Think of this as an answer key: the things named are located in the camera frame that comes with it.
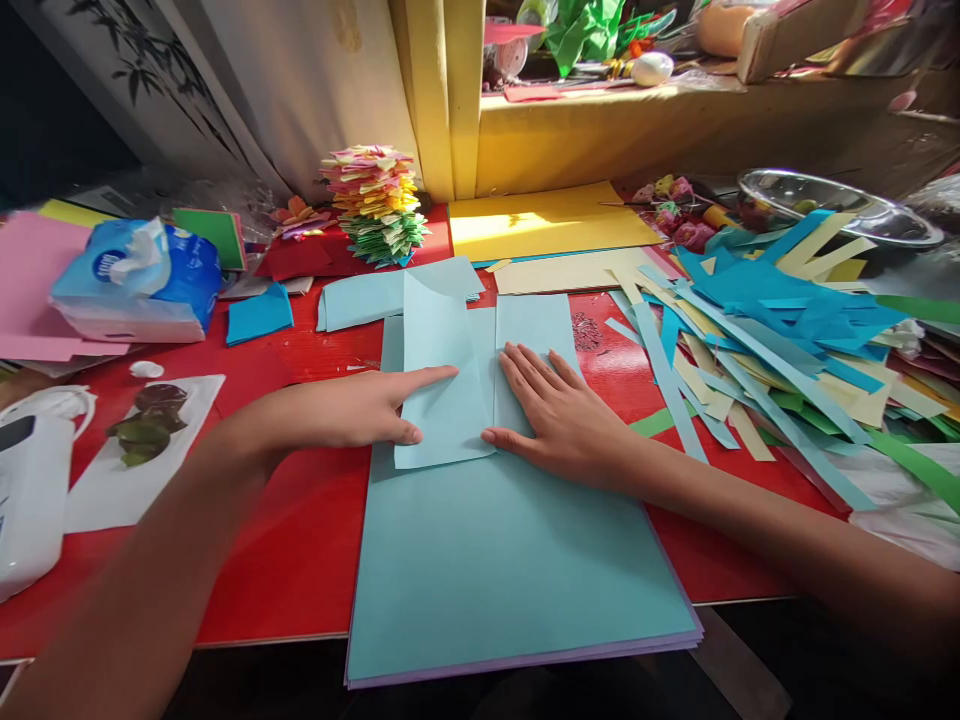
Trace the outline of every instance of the metal bowl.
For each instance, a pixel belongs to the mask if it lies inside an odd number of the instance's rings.
[[[737,177],[740,214],[758,232],[796,223],[822,208],[856,213],[840,231],[878,245],[925,250],[943,242],[943,231],[909,208],[841,183],[792,170],[746,170]]]

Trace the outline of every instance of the table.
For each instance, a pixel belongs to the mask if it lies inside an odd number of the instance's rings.
[[[494,276],[480,271],[486,292],[473,307],[496,302]],[[208,339],[188,346],[151,347],[135,359],[166,368],[165,378],[223,372],[227,375],[206,425],[209,432],[240,404],[289,381],[311,382],[377,369],[382,322],[335,333],[315,333],[320,286],[292,298],[295,327],[226,348],[226,303],[219,303]],[[579,352],[588,383],[627,422],[663,408],[646,354],[607,328],[626,323],[606,293],[570,296],[571,312],[597,322],[603,342]],[[74,446],[72,481],[104,441],[103,430],[120,420],[143,381],[124,361],[81,373],[99,396],[97,415]],[[745,451],[724,450],[695,424],[711,463],[762,487],[823,512],[836,511],[792,465],[756,463]],[[675,430],[658,440],[680,448]],[[271,479],[254,519],[242,531],[223,568],[200,629],[202,647],[342,637],[350,624],[366,497],[369,448],[310,450],[292,455]],[[658,508],[650,517],[690,599],[719,603],[778,597],[793,592],[783,578],[717,533]],[[71,609],[90,577],[116,551],[130,528],[68,535],[57,566],[33,587],[0,605],[0,661],[34,657]]]

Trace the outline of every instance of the hand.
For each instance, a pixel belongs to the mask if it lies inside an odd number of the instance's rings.
[[[488,428],[483,439],[568,480],[630,492],[624,469],[636,459],[643,438],[553,350],[550,362],[556,371],[530,348],[506,344],[500,367],[536,438]]]
[[[386,440],[416,445],[423,433],[400,419],[397,408],[415,390],[458,372],[445,365],[291,385],[251,403],[234,417],[245,415],[252,426],[245,434],[263,438],[268,449],[359,447]]]

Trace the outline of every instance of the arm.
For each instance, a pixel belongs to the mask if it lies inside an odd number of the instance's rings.
[[[714,528],[848,621],[917,659],[960,647],[960,577],[853,525],[704,465],[630,430],[555,354],[522,345],[500,364],[536,438],[484,439],[570,480],[622,492]]]
[[[213,430],[140,520],[79,612],[23,674],[0,720],[160,717],[213,584],[271,473],[299,447],[416,443],[397,417],[455,368],[363,373],[285,388]]]

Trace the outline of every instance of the curtain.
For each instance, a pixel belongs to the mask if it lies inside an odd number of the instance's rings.
[[[386,0],[12,1],[146,164],[315,202],[333,150],[416,156]]]

